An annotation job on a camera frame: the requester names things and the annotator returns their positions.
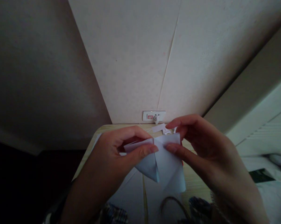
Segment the fingernail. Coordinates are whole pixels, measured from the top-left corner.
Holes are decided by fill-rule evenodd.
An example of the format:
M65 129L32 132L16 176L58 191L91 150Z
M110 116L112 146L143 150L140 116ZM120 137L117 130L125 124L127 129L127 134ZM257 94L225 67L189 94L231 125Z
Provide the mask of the fingernail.
M166 146L166 150L171 152L171 153L175 153L177 151L177 148L171 144Z
M155 153L155 152L158 152L159 150L158 150L157 146L152 146L150 148L150 151L151 151L151 153Z

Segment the right hand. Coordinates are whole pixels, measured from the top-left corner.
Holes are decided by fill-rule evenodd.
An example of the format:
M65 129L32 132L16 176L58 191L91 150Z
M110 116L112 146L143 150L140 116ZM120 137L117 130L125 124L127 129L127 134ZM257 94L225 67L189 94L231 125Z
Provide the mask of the right hand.
M179 144L167 150L190 165L214 192L216 202L233 223L269 223L261 195L234 144L201 116L178 117L166 125L174 127L191 143L197 155Z

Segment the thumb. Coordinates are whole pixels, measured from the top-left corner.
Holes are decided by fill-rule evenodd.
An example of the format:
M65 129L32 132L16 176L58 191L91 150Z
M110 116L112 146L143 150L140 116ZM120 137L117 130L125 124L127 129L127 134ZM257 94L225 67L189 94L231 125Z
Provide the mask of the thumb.
M199 176L205 173L206 161L184 146L171 143L166 146L166 150L185 161Z
M135 165L137 165L143 158L151 153L155 153L158 151L156 145L146 144L139 146L132 152L128 153L126 156L123 157L124 164L127 166L128 170L131 170Z

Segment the left hand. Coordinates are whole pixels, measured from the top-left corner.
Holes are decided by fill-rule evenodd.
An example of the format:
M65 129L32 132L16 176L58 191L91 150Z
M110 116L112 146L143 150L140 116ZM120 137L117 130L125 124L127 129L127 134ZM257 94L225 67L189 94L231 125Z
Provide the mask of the left hand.
M142 145L126 156L120 156L119 151L128 143L148 138L152 136L138 126L102 134L70 190L60 223L88 223L130 170L158 148Z

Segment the folded paper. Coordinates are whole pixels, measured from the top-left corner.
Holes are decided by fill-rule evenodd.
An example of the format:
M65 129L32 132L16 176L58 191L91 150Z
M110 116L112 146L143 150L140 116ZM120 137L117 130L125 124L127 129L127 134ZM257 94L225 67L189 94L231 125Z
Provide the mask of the folded paper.
M135 168L148 178L159 183L162 190L180 193L186 190L182 161L168 152L169 143L180 144L180 134L162 135L142 142L124 146L127 153L144 144L154 144L159 151L145 157Z

